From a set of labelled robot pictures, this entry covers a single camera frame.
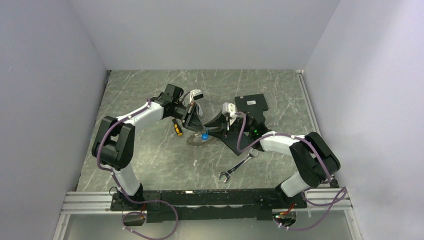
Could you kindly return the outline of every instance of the purple cable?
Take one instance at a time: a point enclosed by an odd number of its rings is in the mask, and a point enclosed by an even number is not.
[[[147,106],[145,106],[145,107],[143,107],[142,109],[140,109],[140,110],[138,110],[138,111],[134,112],[134,113],[132,114],[132,116],[135,116],[135,115],[138,115],[138,114],[143,113],[144,111],[146,111],[146,110],[150,107],[150,104],[151,104],[151,100],[150,100],[150,98],[148,98],[148,99],[147,99]],[[174,234],[174,233],[175,233],[175,231],[177,230],[177,226],[178,226],[178,213],[177,213],[177,210],[175,209],[175,207],[174,207],[174,206],[172,206],[169,202],[167,202],[167,201],[163,201],[163,200],[159,200],[159,199],[156,199],[156,200],[147,200],[147,201],[134,201],[134,200],[132,200],[132,199],[130,198],[130,196],[128,196],[127,192],[126,192],[126,191],[122,188],[122,185],[119,183],[118,179],[116,178],[116,176],[115,176],[115,174],[114,174],[114,171],[113,171],[113,170],[111,170],[111,169],[109,169],[109,168],[102,167],[102,166],[101,166],[101,164],[100,164],[100,154],[101,154],[101,152],[102,152],[103,145],[105,144],[106,139],[108,138],[109,134],[111,134],[112,130],[113,130],[116,126],[118,126],[120,123],[125,122],[126,120],[130,119],[129,117],[130,117],[130,116],[126,116],[126,117],[124,117],[124,118],[122,118],[122,119],[118,120],[117,122],[115,122],[115,124],[113,124],[113,125],[112,125],[112,126],[111,126],[111,127],[110,127],[107,131],[106,131],[106,133],[105,133],[104,137],[101,139],[100,145],[98,146],[98,150],[97,150],[97,157],[96,157],[97,167],[98,167],[99,169],[101,169],[101,170],[108,171],[108,172],[110,172],[110,173],[112,174],[112,178],[113,178],[113,180],[115,181],[115,183],[116,183],[116,185],[117,185],[118,189],[120,189],[120,190],[121,190],[121,192],[123,193],[123,195],[124,195],[124,196],[128,199],[128,201],[130,201],[131,203],[133,203],[133,204],[163,203],[163,204],[166,204],[166,205],[170,206],[170,208],[171,208],[171,209],[173,210],[173,212],[175,213],[175,226],[173,227],[172,231],[171,231],[168,235],[166,235],[166,236],[164,236],[164,237],[161,237],[161,238],[152,238],[152,237],[148,237],[148,236],[145,236],[145,235],[143,235],[143,234],[141,234],[141,233],[139,233],[139,232],[137,232],[137,231],[134,231],[134,230],[132,230],[131,228],[129,228],[129,227],[127,227],[127,226],[125,226],[124,221],[125,221],[125,218],[126,218],[126,217],[128,217],[129,215],[134,215],[134,214],[136,214],[136,213],[137,213],[138,215],[140,215],[140,216],[144,216],[144,215],[145,215],[144,213],[140,213],[140,212],[132,211],[132,212],[129,212],[129,213],[125,214],[125,215],[122,217],[122,226],[123,226],[123,228],[124,228],[125,230],[127,230],[127,231],[129,231],[129,232],[131,232],[131,233],[133,233],[133,234],[135,234],[135,235],[138,235],[138,236],[140,236],[140,237],[142,237],[142,238],[148,239],[148,240],[164,240],[164,239],[169,238],[169,237],[170,237],[172,234]]]
[[[190,94],[190,92],[187,92],[186,94],[184,94],[183,96],[182,96],[182,100],[184,100],[186,97],[187,97],[187,95],[189,95]]]
[[[237,139],[237,151],[239,153],[243,153],[244,151],[248,150],[249,148],[251,148],[253,145],[255,145],[257,142],[259,142],[262,139],[268,138],[268,137],[273,137],[273,136],[283,136],[283,137],[288,137],[291,138],[292,135],[288,134],[288,133],[276,133],[276,134],[268,134],[268,135],[263,135],[260,138],[256,139],[254,142],[252,142],[249,146],[247,146],[246,148],[240,150],[240,142],[242,140],[242,135],[243,132],[245,130],[245,126],[246,126],[246,114],[244,112],[238,111],[235,113],[236,115],[242,115],[243,116],[243,124],[241,125],[241,130],[240,130],[240,134],[238,135],[238,139]],[[303,143],[305,143],[311,150],[312,152],[315,154],[316,158],[318,159],[319,164],[321,165],[322,169],[324,169],[324,173],[327,176],[327,181],[323,182],[324,184],[328,184],[331,181],[331,175],[326,167],[326,165],[324,164],[323,160],[321,159],[320,155],[318,154],[317,150],[315,149],[314,146],[312,146],[312,144],[308,141],[306,141],[305,139],[298,137],[298,136],[294,136],[294,139],[302,141]]]
[[[310,229],[313,229],[313,228],[315,228],[316,226],[318,226],[318,224],[320,224],[323,220],[324,220],[324,218],[327,216],[327,214],[329,214],[329,212],[330,212],[330,209],[333,207],[333,205],[335,204],[335,203],[338,203],[338,202],[340,202],[343,198],[345,198],[345,196],[346,196],[346,194],[348,193],[348,190],[346,189],[346,187],[342,187],[341,189],[340,189],[340,191],[338,191],[338,193],[335,195],[335,197],[333,198],[333,200],[332,200],[332,202],[330,202],[330,203],[325,203],[326,205],[324,205],[324,206],[327,206],[327,205],[329,205],[329,207],[328,207],[328,209],[324,212],[324,214],[321,216],[321,218],[318,220],[318,221],[316,221],[314,224],[312,224],[312,225],[310,225],[310,226],[308,226],[308,227],[303,227],[303,228],[290,228],[290,227],[288,227],[288,226],[283,226],[285,229],[287,229],[287,230],[292,230],[292,231],[307,231],[307,230],[310,230]],[[320,205],[322,205],[322,204],[316,204],[316,203],[311,203],[312,205],[315,205],[315,206],[320,206]],[[273,220],[274,220],[274,222],[278,225],[278,226],[280,226],[280,223],[278,223],[277,222],[277,220],[275,219],[275,218],[273,218]]]

